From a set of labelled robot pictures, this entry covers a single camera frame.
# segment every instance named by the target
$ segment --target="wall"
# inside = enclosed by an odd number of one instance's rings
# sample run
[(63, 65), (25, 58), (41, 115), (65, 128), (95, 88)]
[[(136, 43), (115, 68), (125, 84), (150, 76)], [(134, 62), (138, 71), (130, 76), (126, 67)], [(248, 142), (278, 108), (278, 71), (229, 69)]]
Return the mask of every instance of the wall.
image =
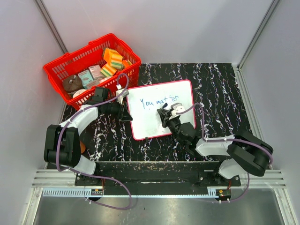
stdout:
[(237, 64), (272, 0), (44, 0), (69, 52), (107, 33), (144, 63)]
[(300, 219), (300, 1), (281, 1), (242, 68), (274, 167), (282, 170)]
[(1, 1), (0, 27), (0, 218), (16, 225), (63, 105), (43, 65), (62, 53), (32, 0)]

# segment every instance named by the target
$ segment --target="purple cable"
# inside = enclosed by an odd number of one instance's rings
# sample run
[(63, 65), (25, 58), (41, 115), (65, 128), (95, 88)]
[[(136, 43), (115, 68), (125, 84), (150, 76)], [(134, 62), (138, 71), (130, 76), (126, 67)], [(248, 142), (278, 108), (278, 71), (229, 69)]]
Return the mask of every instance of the purple cable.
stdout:
[[(193, 105), (192, 105), (191, 107), (189, 107), (187, 110), (185, 110), (185, 111), (183, 111), (183, 112), (178, 112), (177, 114), (178, 114), (178, 115), (182, 115), (182, 114), (184, 114), (184, 113), (190, 111), (191, 109), (193, 109), (196, 105), (199, 105), (199, 106), (200, 106), (201, 112), (202, 112), (202, 139), (203, 139), (204, 141), (206, 141), (206, 142), (225, 142), (224, 139), (210, 140), (210, 139), (208, 139), (208, 138), (205, 138), (205, 135), (204, 135), (204, 128), (205, 128), (204, 109), (203, 109), (202, 105), (201, 105), (199, 102), (193, 104)], [(260, 145), (258, 145), (258, 144), (254, 144), (254, 143), (252, 143), (252, 142), (244, 141), (244, 140), (241, 140), (241, 139), (235, 139), (235, 138), (229, 138), (229, 139), (227, 139), (227, 141), (245, 143), (245, 144), (252, 145), (252, 146), (254, 146), (254, 147), (256, 147), (256, 148), (259, 148), (260, 150), (262, 150), (264, 153), (266, 153), (266, 154), (268, 155), (268, 157), (269, 157), (269, 159), (270, 159), (269, 164), (271, 165), (271, 164), (273, 163), (273, 157), (272, 157), (272, 155), (271, 155), (265, 148), (263, 148), (262, 146), (260, 146)], [(237, 197), (237, 198), (235, 198), (235, 199), (232, 199), (231, 202), (235, 202), (235, 201), (241, 199), (241, 198), (248, 192), (249, 186), (250, 186), (250, 175), (249, 175), (249, 173), (247, 173), (247, 177), (248, 177), (248, 182), (247, 182), (247, 186), (246, 186), (245, 191), (244, 191), (239, 197)]]
[[(116, 100), (118, 97), (120, 97), (120, 96), (126, 91), (126, 89), (128, 88), (128, 84), (129, 84), (129, 78), (128, 78), (127, 74), (124, 74), (124, 73), (119, 74), (119, 76), (118, 76), (118, 78), (117, 78), (117, 84), (119, 84), (119, 78), (120, 78), (121, 76), (123, 76), (123, 75), (126, 77), (127, 82), (126, 82), (125, 88), (123, 89), (123, 91), (122, 91), (120, 94), (118, 94), (116, 97), (113, 97), (112, 99), (109, 99), (109, 100), (107, 100), (107, 101), (105, 101), (105, 102), (101, 102), (101, 103), (98, 103), (98, 104), (95, 104), (95, 105), (91, 105), (91, 106), (88, 106), (88, 107), (84, 108), (83, 110), (79, 110), (78, 112), (76, 112), (76, 113), (71, 117), (70, 121), (68, 121), (68, 122), (65, 124), (65, 126), (62, 128), (62, 130), (61, 130), (61, 132), (60, 132), (60, 136), (59, 136), (59, 138), (58, 138), (57, 150), (56, 150), (56, 169), (57, 169), (59, 172), (64, 171), (64, 170), (66, 170), (66, 169), (69, 169), (69, 168), (67, 168), (67, 167), (63, 167), (63, 169), (60, 168), (60, 143), (61, 143), (62, 135), (63, 135), (64, 131), (66, 130), (67, 126), (70, 124), (70, 122), (72, 122), (72, 120), (73, 120), (76, 116), (78, 116), (79, 114), (81, 114), (81, 113), (84, 112), (85, 110), (91, 109), (91, 108), (93, 108), (93, 107), (97, 107), (97, 106), (99, 106), (99, 105), (104, 105), (104, 104), (109, 103), (109, 102), (112, 102), (112, 101)], [(122, 187), (124, 187), (124, 189), (127, 191), (128, 195), (129, 195), (129, 205), (128, 205), (127, 207), (123, 207), (123, 208), (118, 208), (118, 207), (114, 207), (114, 206), (111, 206), (111, 205), (102, 204), (102, 203), (95, 202), (95, 201), (92, 201), (92, 200), (90, 200), (90, 202), (93, 202), (93, 203), (95, 203), (95, 204), (97, 204), (97, 205), (102, 205), (102, 206), (105, 206), (105, 207), (108, 207), (108, 208), (111, 208), (111, 209), (115, 209), (115, 210), (128, 210), (128, 209), (130, 209), (130, 208), (132, 207), (132, 196), (131, 196), (131, 193), (130, 193), (130, 191), (128, 190), (128, 188), (127, 188), (122, 182), (120, 182), (119, 180), (114, 179), (114, 178), (111, 178), (111, 177), (102, 177), (102, 176), (89, 175), (89, 174), (86, 174), (86, 173), (82, 173), (82, 172), (76, 171), (76, 170), (74, 170), (74, 169), (72, 169), (72, 168), (70, 168), (70, 170), (73, 171), (73, 172), (75, 172), (75, 173), (80, 173), (80, 174), (82, 174), (82, 175), (84, 175), (84, 176), (88, 176), (88, 177), (99, 178), (99, 179), (107, 179), (107, 180), (113, 180), (113, 181), (119, 183)]]

